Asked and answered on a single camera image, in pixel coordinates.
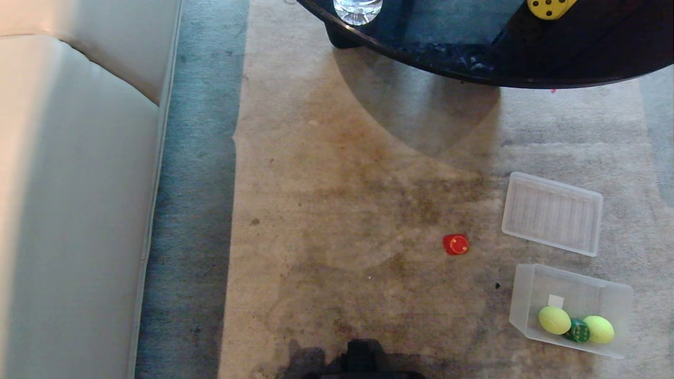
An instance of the red dice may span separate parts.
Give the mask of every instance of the red dice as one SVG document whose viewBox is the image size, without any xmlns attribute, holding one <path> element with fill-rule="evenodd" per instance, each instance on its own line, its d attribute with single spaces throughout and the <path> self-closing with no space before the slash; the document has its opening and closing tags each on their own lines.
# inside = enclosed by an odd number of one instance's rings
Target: red dice
<svg viewBox="0 0 674 379">
<path fill-rule="evenodd" d="M 463 234 L 450 234 L 442 239 L 447 254 L 457 256 L 468 252 L 468 238 Z"/>
</svg>

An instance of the green dice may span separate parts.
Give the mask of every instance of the green dice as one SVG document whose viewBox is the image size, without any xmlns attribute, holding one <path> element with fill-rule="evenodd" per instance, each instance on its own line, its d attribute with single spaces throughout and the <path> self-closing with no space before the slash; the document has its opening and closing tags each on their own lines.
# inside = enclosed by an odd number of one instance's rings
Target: green dice
<svg viewBox="0 0 674 379">
<path fill-rule="evenodd" d="M 562 337 L 577 343 L 585 343 L 590 339 L 590 327 L 582 320 L 571 319 L 571 328 Z"/>
</svg>

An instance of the white leather sofa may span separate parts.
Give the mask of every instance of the white leather sofa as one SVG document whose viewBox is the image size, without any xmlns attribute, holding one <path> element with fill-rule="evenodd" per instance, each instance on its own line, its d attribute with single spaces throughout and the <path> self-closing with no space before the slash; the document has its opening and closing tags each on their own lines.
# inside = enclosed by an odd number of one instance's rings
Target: white leather sofa
<svg viewBox="0 0 674 379">
<path fill-rule="evenodd" d="M 132 378 L 181 0 L 0 0 L 0 378 Z"/>
</svg>

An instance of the black object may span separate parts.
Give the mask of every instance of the black object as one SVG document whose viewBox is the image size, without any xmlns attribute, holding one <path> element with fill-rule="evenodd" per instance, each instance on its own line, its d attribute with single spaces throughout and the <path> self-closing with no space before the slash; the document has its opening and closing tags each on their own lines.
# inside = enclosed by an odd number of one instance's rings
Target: black object
<svg viewBox="0 0 674 379">
<path fill-rule="evenodd" d="M 346 353 L 341 357 L 339 374 L 318 374 L 319 379 L 426 379 L 418 372 L 378 372 L 377 356 L 368 340 L 353 340 L 348 343 Z"/>
<path fill-rule="evenodd" d="M 579 0 L 558 20 L 522 0 L 384 0 L 349 26 L 334 0 L 298 0 L 341 49 L 365 46 L 435 74 L 497 86 L 574 88 L 618 82 L 674 62 L 674 1 Z"/>
</svg>

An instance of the clear plastic box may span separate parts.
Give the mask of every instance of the clear plastic box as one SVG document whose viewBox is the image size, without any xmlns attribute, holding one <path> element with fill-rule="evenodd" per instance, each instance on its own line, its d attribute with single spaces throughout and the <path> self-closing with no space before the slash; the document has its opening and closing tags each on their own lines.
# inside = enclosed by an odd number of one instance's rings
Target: clear plastic box
<svg viewBox="0 0 674 379">
<path fill-rule="evenodd" d="M 594 257 L 603 204 L 604 197 L 597 192 L 515 172 L 510 175 L 501 229 Z"/>
<path fill-rule="evenodd" d="M 518 264 L 510 303 L 510 323 L 533 340 L 624 358 L 630 337 L 630 314 L 634 292 L 628 285 L 590 278 L 543 266 Z M 571 318 L 597 315 L 613 325 L 615 338 L 605 345 L 576 343 L 548 333 L 539 323 L 540 310 L 550 295 L 563 297 L 563 307 Z"/>
</svg>

